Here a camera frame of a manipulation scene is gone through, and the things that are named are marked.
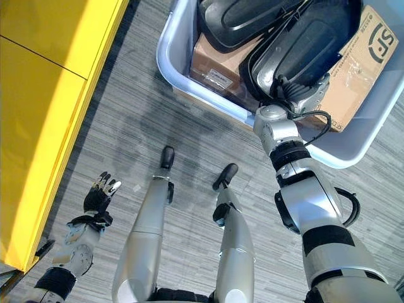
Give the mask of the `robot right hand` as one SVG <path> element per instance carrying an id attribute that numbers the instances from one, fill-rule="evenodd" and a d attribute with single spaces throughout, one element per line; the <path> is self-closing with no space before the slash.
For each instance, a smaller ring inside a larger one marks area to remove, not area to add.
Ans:
<path id="1" fill-rule="evenodd" d="M 311 86 L 290 81 L 284 75 L 280 75 L 277 82 L 280 100 L 284 101 L 292 112 L 304 114 L 316 109 L 323 100 L 330 85 L 330 74 L 325 73 Z"/>

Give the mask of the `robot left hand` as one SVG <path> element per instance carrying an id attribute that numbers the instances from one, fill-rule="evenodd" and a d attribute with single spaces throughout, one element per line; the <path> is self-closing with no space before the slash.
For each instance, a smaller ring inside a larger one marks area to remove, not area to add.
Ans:
<path id="1" fill-rule="evenodd" d="M 122 185 L 121 181 L 110 178 L 111 175 L 105 171 L 94 181 L 83 202 L 85 214 L 96 215 L 106 212 L 113 195 Z"/>

